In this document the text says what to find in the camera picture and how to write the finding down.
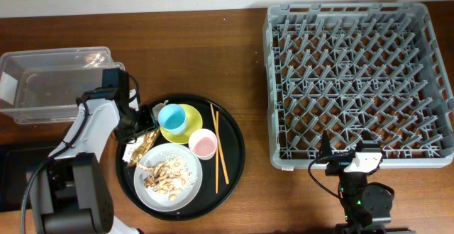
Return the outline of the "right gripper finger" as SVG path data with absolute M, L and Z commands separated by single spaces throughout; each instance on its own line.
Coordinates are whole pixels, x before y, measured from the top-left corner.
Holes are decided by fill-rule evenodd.
M 375 141 L 368 130 L 363 130 L 360 135 L 364 143 L 373 143 Z
M 318 158 L 321 159 L 321 158 L 325 158 L 325 157 L 330 157 L 332 155 L 333 155 L 333 150 L 331 148 L 331 143 L 330 143 L 330 140 L 329 140 L 328 133 L 325 130 L 322 133 L 321 146 L 320 146 L 320 149 L 319 149 Z

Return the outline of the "white gold wrapper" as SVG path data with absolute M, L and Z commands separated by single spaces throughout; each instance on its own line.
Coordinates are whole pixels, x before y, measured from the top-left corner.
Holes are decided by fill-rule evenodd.
M 152 106 L 152 111 L 156 120 L 160 110 L 166 105 L 167 101 L 164 101 Z M 135 142 L 126 143 L 123 156 L 121 157 L 122 161 L 125 162 L 128 167 L 132 167 L 133 165 L 139 163 L 145 153 L 147 153 L 155 144 L 159 135 L 160 125 L 158 124 L 158 128 L 156 130 L 140 136 Z

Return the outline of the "blue cup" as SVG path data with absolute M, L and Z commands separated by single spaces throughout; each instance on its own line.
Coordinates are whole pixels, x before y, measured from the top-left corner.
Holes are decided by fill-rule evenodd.
M 187 129 L 187 115 L 179 104 L 169 104 L 160 110 L 158 123 L 168 133 L 180 135 Z

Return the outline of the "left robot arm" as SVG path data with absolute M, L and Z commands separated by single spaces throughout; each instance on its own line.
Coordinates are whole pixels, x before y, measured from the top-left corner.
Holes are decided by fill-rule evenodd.
M 136 141 L 157 129 L 149 106 L 131 94 L 133 80 L 122 69 L 105 69 L 101 86 L 76 99 L 78 114 L 62 142 L 28 174 L 21 205 L 20 232 L 26 232 L 26 208 L 37 233 L 139 233 L 114 213 L 113 199 L 100 167 L 110 136 Z

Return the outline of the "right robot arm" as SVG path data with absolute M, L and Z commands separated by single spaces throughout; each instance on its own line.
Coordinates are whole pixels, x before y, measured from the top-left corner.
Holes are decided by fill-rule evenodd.
M 369 132 L 361 136 L 354 149 L 335 153 L 328 133 L 323 132 L 314 162 L 326 165 L 325 175 L 339 178 L 334 196 L 343 207 L 345 223 L 336 225 L 335 233 L 388 233 L 385 225 L 391 222 L 394 190 L 367 180 L 379 170 L 383 152 Z

